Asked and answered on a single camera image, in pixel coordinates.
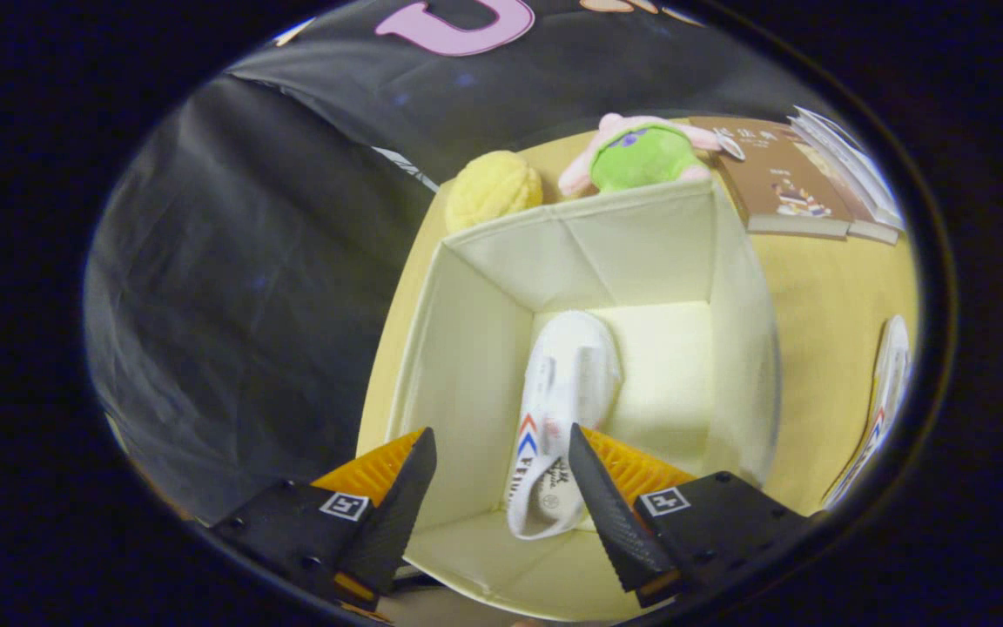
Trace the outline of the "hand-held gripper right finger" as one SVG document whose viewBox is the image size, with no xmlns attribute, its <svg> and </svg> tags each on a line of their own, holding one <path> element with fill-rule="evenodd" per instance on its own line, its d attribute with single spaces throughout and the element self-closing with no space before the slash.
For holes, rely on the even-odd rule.
<svg viewBox="0 0 1003 627">
<path fill-rule="evenodd" d="M 729 471 L 693 476 L 602 432 L 570 429 L 570 473 L 624 591 L 703 603 L 760 578 L 812 519 Z"/>
</svg>

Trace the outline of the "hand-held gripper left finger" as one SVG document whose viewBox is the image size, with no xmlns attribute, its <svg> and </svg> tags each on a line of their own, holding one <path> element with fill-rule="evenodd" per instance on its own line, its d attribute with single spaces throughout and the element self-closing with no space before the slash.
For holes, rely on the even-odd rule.
<svg viewBox="0 0 1003 627">
<path fill-rule="evenodd" d="M 373 612 L 393 590 L 435 469 L 426 426 L 317 480 L 263 489 L 210 532 L 323 602 Z"/>
</svg>

